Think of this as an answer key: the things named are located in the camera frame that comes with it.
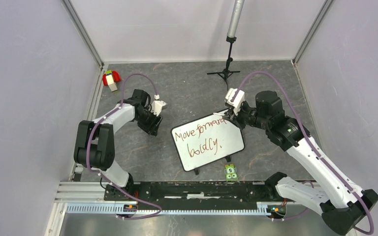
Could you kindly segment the white whiteboard black frame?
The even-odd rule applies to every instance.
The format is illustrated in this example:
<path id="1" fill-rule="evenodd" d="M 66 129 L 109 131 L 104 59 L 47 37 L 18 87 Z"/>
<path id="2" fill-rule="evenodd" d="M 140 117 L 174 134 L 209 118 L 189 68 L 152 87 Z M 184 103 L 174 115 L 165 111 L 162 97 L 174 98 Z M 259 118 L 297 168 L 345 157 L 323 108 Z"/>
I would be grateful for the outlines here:
<path id="1" fill-rule="evenodd" d="M 213 113 L 178 125 L 170 134 L 186 172 L 245 149 L 242 131 Z"/>

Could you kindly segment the white marker red cap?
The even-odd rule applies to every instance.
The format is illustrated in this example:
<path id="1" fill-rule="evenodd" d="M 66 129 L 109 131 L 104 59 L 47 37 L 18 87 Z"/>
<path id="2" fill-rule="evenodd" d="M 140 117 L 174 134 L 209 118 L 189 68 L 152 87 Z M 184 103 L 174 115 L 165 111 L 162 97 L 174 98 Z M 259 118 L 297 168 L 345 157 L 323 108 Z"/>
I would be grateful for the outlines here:
<path id="1" fill-rule="evenodd" d="M 225 112 L 225 111 L 216 112 L 216 113 L 213 113 L 213 115 L 224 117 L 224 116 L 228 116 L 228 112 Z"/>

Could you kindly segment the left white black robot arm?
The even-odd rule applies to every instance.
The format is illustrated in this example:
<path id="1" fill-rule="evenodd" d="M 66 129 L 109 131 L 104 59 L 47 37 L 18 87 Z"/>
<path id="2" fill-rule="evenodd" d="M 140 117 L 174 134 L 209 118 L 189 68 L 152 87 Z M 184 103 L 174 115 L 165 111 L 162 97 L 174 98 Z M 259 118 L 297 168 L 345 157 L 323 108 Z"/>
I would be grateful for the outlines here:
<path id="1" fill-rule="evenodd" d="M 130 98 L 120 101 L 112 110 L 94 120 L 78 125 L 73 159 L 91 172 L 100 174 L 113 186 L 122 200 L 130 200 L 135 187 L 131 175 L 115 161 L 114 135 L 126 123 L 135 121 L 148 135 L 156 136 L 167 103 L 158 94 L 154 97 L 135 89 Z"/>

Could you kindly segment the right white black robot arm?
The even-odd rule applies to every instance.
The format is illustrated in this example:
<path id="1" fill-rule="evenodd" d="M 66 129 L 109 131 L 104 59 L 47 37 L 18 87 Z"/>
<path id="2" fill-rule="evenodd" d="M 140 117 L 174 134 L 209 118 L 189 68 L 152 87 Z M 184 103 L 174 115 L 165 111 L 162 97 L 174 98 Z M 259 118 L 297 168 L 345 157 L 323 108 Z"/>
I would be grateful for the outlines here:
<path id="1" fill-rule="evenodd" d="M 363 189 L 349 179 L 321 150 L 298 118 L 285 114 L 282 100 L 274 91 L 261 91 L 255 106 L 245 100 L 243 91 L 231 88 L 225 97 L 228 110 L 224 119 L 243 129 L 246 126 L 265 131 L 267 138 L 300 163 L 320 185 L 320 190 L 300 184 L 277 172 L 265 181 L 265 196 L 293 200 L 322 217 L 335 233 L 346 235 L 378 202 L 373 189 Z"/>

